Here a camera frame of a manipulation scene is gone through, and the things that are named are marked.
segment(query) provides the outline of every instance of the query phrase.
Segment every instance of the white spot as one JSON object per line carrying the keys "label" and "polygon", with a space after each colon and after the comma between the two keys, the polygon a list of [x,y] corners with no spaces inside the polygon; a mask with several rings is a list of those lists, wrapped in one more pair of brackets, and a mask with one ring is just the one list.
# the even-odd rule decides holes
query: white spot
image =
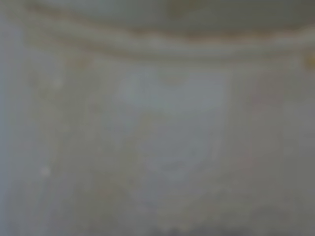
{"label": "white spot", "polygon": [[51,174],[51,170],[49,167],[44,166],[42,168],[40,168],[40,174],[44,177],[49,177]]}
{"label": "white spot", "polygon": [[52,82],[52,86],[55,90],[60,90],[63,87],[63,79],[56,78]]}
{"label": "white spot", "polygon": [[206,112],[223,106],[228,76],[213,71],[186,71],[184,83],[174,87],[161,81],[150,68],[129,74],[117,92],[117,99],[136,108],[178,115],[183,112]]}

